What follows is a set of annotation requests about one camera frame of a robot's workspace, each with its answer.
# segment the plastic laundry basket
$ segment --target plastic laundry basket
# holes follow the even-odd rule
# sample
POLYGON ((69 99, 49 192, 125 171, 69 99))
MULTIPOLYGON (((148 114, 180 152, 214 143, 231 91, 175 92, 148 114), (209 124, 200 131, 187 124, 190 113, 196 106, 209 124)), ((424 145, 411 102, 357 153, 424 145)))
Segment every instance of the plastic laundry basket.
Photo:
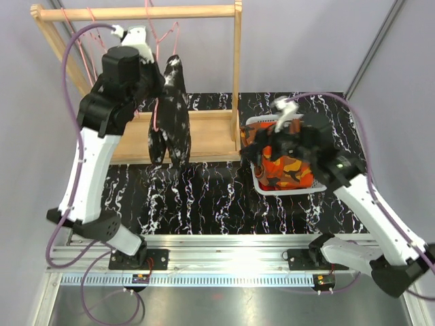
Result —
MULTIPOLYGON (((302 114, 295 114, 294 117, 302 117, 302 114)), ((256 122, 275 122, 278 120, 278 115, 270 114, 270 115, 260 115, 258 117, 250 117, 246 124, 255 124, 256 122)), ((272 190, 266 191, 260 188, 260 183, 256 178, 255 174, 255 166, 251 163, 251 171, 252 171, 252 179, 254 180, 254 187, 259 194, 265 196, 288 196, 288 195, 303 195, 303 194, 312 194, 314 192, 324 192, 326 190, 326 186, 322 185, 319 181, 313 181, 313 184, 310 188, 301 188, 301 189, 289 189, 289 190, 272 190)))

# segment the black and white garment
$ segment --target black and white garment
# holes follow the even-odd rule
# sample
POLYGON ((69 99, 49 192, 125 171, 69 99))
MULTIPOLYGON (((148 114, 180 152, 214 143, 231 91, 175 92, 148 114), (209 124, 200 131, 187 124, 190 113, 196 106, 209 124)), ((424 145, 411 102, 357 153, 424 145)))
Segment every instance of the black and white garment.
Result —
POLYGON ((164 70, 163 92, 151 116, 148 150, 153 164, 162 164, 166 150, 173 167, 181 172, 189 163, 190 123, 183 65, 178 55, 171 56, 164 70), (154 115, 157 131, 154 130, 154 115))

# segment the gray wall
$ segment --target gray wall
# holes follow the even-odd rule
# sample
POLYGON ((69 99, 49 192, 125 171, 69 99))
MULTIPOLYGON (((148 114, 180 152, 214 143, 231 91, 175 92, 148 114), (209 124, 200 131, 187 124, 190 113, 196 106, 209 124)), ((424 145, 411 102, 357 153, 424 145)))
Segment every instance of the gray wall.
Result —
MULTIPOLYGON (((435 242, 434 12, 431 0, 407 1, 351 98, 380 192, 428 242, 435 242)), ((435 296, 432 273, 421 286, 435 296)), ((429 308, 435 321, 435 304, 429 308)))
POLYGON ((31 3, 10 1, 0 11, 1 325, 26 325, 32 314, 54 229, 45 214, 63 197, 75 147, 60 65, 30 16, 31 3))
MULTIPOLYGON (((346 90, 393 2, 243 0, 241 91, 346 90)), ((88 0, 63 0, 63 3, 65 7, 89 6, 88 0)), ((155 0, 154 3, 234 2, 155 0)), ((142 7, 144 0, 123 0, 122 5, 142 7)), ((92 6, 120 6, 120 2, 92 0, 92 6)), ((158 34, 166 33, 172 22, 156 20, 158 34)), ((124 26, 143 23, 144 20, 138 20, 124 26)), ((180 20, 180 24, 178 53, 186 67, 188 92, 232 92, 232 20, 190 19, 180 20)), ((172 54, 174 39, 172 36, 162 43, 162 62, 172 54)), ((113 37, 105 34, 104 40, 110 43, 113 37)))

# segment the metal base plate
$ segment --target metal base plate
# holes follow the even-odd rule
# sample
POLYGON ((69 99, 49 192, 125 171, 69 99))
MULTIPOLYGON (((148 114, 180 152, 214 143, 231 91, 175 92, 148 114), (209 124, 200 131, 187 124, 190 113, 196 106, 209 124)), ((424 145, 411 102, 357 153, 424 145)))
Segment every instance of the metal base plate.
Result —
MULTIPOLYGON (((378 247, 370 234, 336 234, 336 236, 343 240, 356 241, 359 245, 378 247)), ((204 320, 212 321, 209 326, 240 325, 244 321, 249 323, 252 320, 251 309, 246 309, 246 307, 261 302, 260 308, 263 310, 260 308, 256 310, 256 320, 262 324, 269 322, 270 325, 285 325, 290 318, 295 324, 301 325, 317 325, 319 321, 334 321, 335 325, 337 323, 339 325, 385 325, 382 322, 386 320, 391 321, 391 325, 394 326, 405 324, 432 325, 428 309, 420 300, 408 293, 404 294, 406 307, 412 320, 412 323, 409 323, 406 316, 401 314, 402 302, 383 295, 368 276, 363 276, 355 284, 355 287, 346 293, 346 297, 336 295, 336 293, 319 297, 316 295, 299 295, 292 294, 289 291, 297 289, 283 289, 284 287, 297 286, 297 278, 305 277, 309 278, 310 285, 302 282, 298 287, 302 286, 305 288, 305 290, 303 289, 304 292, 311 293, 313 290, 307 289, 307 287, 312 287, 313 277, 317 276, 318 278, 318 274, 329 273, 328 268, 323 271, 310 270, 310 267, 303 272, 289 270, 288 261, 281 256, 283 253, 284 258, 287 258, 286 251, 290 248, 307 249, 309 244, 318 237, 318 234, 149 235, 146 239, 148 248, 169 249, 171 259, 168 261, 167 270, 152 273, 147 290, 141 293, 141 295, 144 295, 145 304, 147 302, 165 302, 166 305, 151 305, 151 309, 147 309, 145 320, 142 323, 144 325, 157 323, 161 316, 170 316, 173 319, 165 319, 165 322, 172 322, 174 325, 202 325, 204 320), (249 289, 245 286, 254 287, 255 289, 249 289), (168 315, 167 306, 178 310, 170 309, 172 314, 168 315), (336 307, 338 306, 341 307, 340 312, 350 311, 353 314, 337 314, 336 307), (303 319, 297 320, 298 313, 307 311, 307 307, 313 307, 314 310, 310 310, 311 314, 309 316, 304 313, 302 314, 303 319), (355 308, 360 308, 357 311, 358 316, 362 316, 360 323, 359 320, 355 319, 355 308), (276 315, 270 314, 273 310, 285 312, 285 318, 282 320, 271 319, 276 315), (210 319, 209 313, 211 311, 217 311, 215 319, 210 319), (234 315, 240 316, 241 319, 234 319, 234 315), (230 319, 223 320, 222 317, 225 316, 229 316, 230 319), (307 319, 313 316, 320 319, 312 321, 307 319), (398 321, 391 320, 392 316, 398 316, 398 321)), ((54 248, 52 252, 54 263, 65 264, 71 261, 89 243, 89 240, 74 235, 69 242, 69 246, 54 248)), ((84 272, 96 258, 106 252, 107 247, 97 243, 71 267, 60 269, 48 266, 44 274, 46 279, 44 279, 43 293, 39 297, 39 312, 35 317, 35 322, 31 324, 49 325, 53 311, 60 318, 57 320, 59 325, 89 324, 85 314, 71 314, 71 308, 69 307, 71 307, 70 303, 72 302, 72 308, 75 308, 74 312, 82 311, 80 289, 77 288, 80 277, 83 277, 84 272)), ((108 285, 113 287, 133 286, 133 274, 147 273, 147 267, 141 271, 109 271, 107 266, 110 261, 110 256, 98 260, 91 274, 88 275, 89 283, 85 283, 85 285, 86 301, 89 304, 101 301, 103 294, 110 293, 112 289, 105 289, 108 285), (98 283, 99 286, 92 286, 94 283, 98 283)), ((335 274, 338 288, 348 285, 354 277, 346 271, 337 271, 335 274)), ((421 293, 415 285, 411 287, 411 290, 421 293)), ((116 314, 111 314, 110 318, 104 315, 107 312, 107 307, 104 306, 105 303, 101 307, 92 310, 92 314, 106 323, 122 323, 131 316, 131 300, 126 299, 122 294, 115 295, 110 298, 110 302, 107 304, 114 305, 117 308, 116 314)))
MULTIPOLYGON (((287 257, 283 257, 288 262, 290 270, 331 270, 332 264, 316 266, 309 257, 308 249, 288 249, 287 257)), ((334 270, 348 270, 348 267, 334 264, 334 270)))
MULTIPOLYGON (((148 249, 145 261, 151 258, 154 261, 152 270, 167 270, 169 261, 169 250, 168 249, 148 249)), ((110 270, 148 270, 148 263, 145 262, 143 266, 138 268, 132 268, 128 264, 128 260, 125 256, 116 251, 112 253, 109 260, 110 270)))

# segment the black and white marble pattern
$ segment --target black and white marble pattern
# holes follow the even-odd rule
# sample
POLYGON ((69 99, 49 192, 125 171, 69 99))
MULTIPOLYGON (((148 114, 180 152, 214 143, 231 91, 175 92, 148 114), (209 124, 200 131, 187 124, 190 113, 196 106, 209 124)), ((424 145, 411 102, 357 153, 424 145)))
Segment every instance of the black and white marble pattern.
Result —
MULTIPOLYGON (((295 93, 244 93, 240 121, 274 113, 273 99, 295 93)), ((191 110, 231 109, 231 94, 190 94, 191 110)), ((299 113, 326 115, 337 146, 364 160, 347 108, 322 96, 298 100, 299 113)), ((152 101, 141 106, 151 111, 152 101)), ((246 162, 195 163, 181 176, 168 165, 111 166, 102 198, 124 225, 140 234, 363 233, 364 226, 332 193, 259 195, 246 162)))

